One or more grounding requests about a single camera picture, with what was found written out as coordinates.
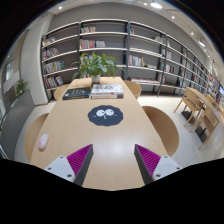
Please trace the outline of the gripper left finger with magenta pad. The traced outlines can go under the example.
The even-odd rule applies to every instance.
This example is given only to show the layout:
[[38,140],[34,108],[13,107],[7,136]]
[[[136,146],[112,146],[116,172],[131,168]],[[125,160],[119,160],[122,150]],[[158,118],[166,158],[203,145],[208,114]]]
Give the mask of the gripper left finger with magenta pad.
[[93,145],[90,144],[68,156],[60,155],[45,168],[45,171],[82,186],[92,156]]

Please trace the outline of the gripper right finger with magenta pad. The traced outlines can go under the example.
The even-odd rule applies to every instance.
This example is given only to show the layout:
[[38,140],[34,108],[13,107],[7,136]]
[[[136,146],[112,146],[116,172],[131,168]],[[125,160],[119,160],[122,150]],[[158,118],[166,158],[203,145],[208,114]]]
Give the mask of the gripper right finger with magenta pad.
[[134,155],[145,185],[182,169],[170,156],[159,156],[138,144],[135,145]]

